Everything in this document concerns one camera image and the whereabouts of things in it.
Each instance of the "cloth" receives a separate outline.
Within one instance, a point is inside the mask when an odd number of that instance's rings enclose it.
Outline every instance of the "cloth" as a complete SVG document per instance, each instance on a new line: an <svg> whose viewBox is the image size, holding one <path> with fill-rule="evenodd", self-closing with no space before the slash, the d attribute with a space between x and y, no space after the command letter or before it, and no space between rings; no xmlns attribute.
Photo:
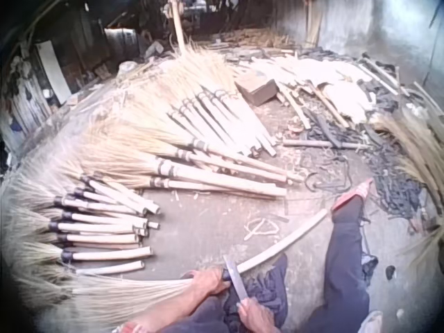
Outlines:
<svg viewBox="0 0 444 333"><path fill-rule="evenodd" d="M316 309L304 333L356 333L368 315L370 299L361 266L359 221L364 202L355 196L333 212L333 232L325 262L325 304Z"/></svg>
<svg viewBox="0 0 444 333"><path fill-rule="evenodd" d="M287 271L288 259L285 254L281 255L274 263L265 277L258 275L255 279L244 281L248 297L256 297L259 304L268 307L274 314L275 326L281 328L288 314L287 291L284 279ZM239 297L233 286L230 287L230 295L223 306L225 312L225 323L230 333L248 332L237 311Z"/></svg>
<svg viewBox="0 0 444 333"><path fill-rule="evenodd" d="M221 301L211 296L190 317L164 328L161 333L228 333L223 316Z"/></svg>

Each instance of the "blade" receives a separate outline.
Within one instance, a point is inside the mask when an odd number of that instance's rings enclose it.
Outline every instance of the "blade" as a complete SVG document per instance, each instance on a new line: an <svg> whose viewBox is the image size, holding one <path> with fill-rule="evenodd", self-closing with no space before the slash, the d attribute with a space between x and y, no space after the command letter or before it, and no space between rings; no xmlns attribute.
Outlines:
<svg viewBox="0 0 444 333"><path fill-rule="evenodd" d="M228 272L230 273L231 282L233 283L234 289L236 289L237 295L240 300L248 298L247 290L245 290L244 283L242 282L241 275L237 270L237 265L231 260L227 255L223 256L225 263L227 265Z"/></svg>

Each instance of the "foot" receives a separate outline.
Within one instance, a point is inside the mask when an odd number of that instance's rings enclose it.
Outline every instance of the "foot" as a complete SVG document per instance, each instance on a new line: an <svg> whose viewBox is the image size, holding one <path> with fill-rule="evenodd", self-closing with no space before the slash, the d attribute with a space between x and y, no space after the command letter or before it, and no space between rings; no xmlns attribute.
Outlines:
<svg viewBox="0 0 444 333"><path fill-rule="evenodd" d="M362 182L354 189L351 189L349 192L344 193L342 196L339 197L338 200L333 204L332 206L332 212L338 210L340 207L344 206L346 203L348 203L354 196L360 196L363 201L366 200L368 192L370 190L370 185L372 183L373 179L369 178L365 182Z"/></svg>

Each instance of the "leg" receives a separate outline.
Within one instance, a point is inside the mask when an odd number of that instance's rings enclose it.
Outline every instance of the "leg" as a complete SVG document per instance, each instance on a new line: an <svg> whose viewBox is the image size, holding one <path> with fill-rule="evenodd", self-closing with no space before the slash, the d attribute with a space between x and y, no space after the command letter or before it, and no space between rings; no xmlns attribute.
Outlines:
<svg viewBox="0 0 444 333"><path fill-rule="evenodd" d="M311 315L303 332L358 332L368 315L369 297L361 267L359 218L363 199L353 197L332 215L333 233L325 263L325 305Z"/></svg>

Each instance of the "hand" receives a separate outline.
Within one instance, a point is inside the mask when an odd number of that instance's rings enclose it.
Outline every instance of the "hand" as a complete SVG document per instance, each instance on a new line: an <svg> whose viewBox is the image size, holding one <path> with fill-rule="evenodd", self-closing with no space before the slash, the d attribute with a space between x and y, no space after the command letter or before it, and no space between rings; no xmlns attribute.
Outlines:
<svg viewBox="0 0 444 333"><path fill-rule="evenodd" d="M221 267L209 268L204 271L192 271L193 282L191 285L208 295L217 295L230 287L230 282L222 280L223 269Z"/></svg>
<svg viewBox="0 0 444 333"><path fill-rule="evenodd" d="M270 309L260 305L256 298L246 298L239 305L241 322L254 333L279 332Z"/></svg>

